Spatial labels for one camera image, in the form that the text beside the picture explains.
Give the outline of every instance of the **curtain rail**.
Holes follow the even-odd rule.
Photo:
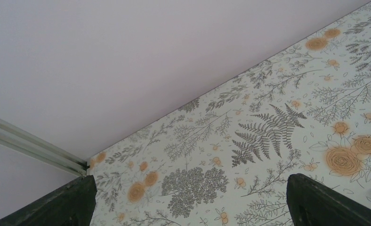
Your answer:
[[[86,161],[2,119],[0,144],[77,176],[86,175]]]

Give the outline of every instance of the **white ceiling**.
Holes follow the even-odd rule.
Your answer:
[[[0,118],[81,158],[369,0],[0,0]]]

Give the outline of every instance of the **fern print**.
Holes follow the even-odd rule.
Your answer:
[[[262,103],[264,101],[268,101],[268,102],[274,101],[275,94],[277,94],[277,93],[279,95],[285,95],[285,88],[291,82],[293,83],[293,87],[295,89],[298,89],[300,87],[301,80],[303,78],[305,78],[308,73],[315,72],[315,71],[321,71],[321,70],[311,70],[311,71],[303,72],[303,73],[299,73],[299,74],[283,73],[283,74],[279,75],[278,78],[279,78],[280,81],[279,82],[271,82],[271,83],[267,84],[266,87],[269,87],[271,89],[268,92],[262,93],[255,98],[256,102],[254,102],[250,105],[250,111],[251,112],[258,112],[260,110],[260,107],[262,106]]]
[[[244,141],[233,140],[233,143],[239,150],[233,150],[235,155],[233,158],[233,167],[246,164],[247,162],[255,162],[252,153],[261,161],[263,154],[266,158],[270,159],[269,150],[270,143],[278,156],[280,154],[281,142],[292,149],[291,136],[295,127],[303,128],[298,119],[306,119],[302,113],[297,113],[285,104],[286,112],[278,107],[271,105],[276,115],[270,114],[255,114],[254,117],[262,119],[264,122],[252,124],[239,124],[242,129],[249,132],[236,132],[235,134],[242,138]]]

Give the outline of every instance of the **botanical pattern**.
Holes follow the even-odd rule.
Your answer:
[[[93,226],[291,226],[294,173],[371,208],[371,2],[89,165]]]

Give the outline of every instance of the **orange rose print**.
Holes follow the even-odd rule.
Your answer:
[[[144,172],[148,167],[148,163],[146,161],[142,162],[140,165],[140,171]]]
[[[324,38],[314,38],[306,42],[306,48],[310,50],[321,50],[327,46],[327,40]]]
[[[334,28],[334,29],[327,30],[324,33],[324,37],[327,38],[327,39],[332,39],[332,38],[337,37],[340,34],[341,34],[341,31],[339,29]]]
[[[328,166],[335,172],[350,176],[360,171],[360,160],[351,150],[343,147],[337,147],[327,153],[326,161]]]
[[[106,153],[105,152],[101,152],[100,154],[98,154],[97,158],[96,158],[96,162],[100,163],[102,162],[106,157]]]
[[[335,130],[334,133],[338,133],[340,135],[343,135],[349,129],[347,124],[341,121],[335,123],[335,126],[333,126],[333,128]]]
[[[129,189],[129,192],[127,193],[127,198],[132,203],[137,203],[140,201],[145,193],[145,187],[140,182],[135,182]]]
[[[371,154],[371,138],[359,137],[352,146],[352,151],[361,154]]]
[[[147,174],[144,180],[144,184],[146,186],[152,186],[156,183],[156,181],[158,181],[158,172],[154,171]]]

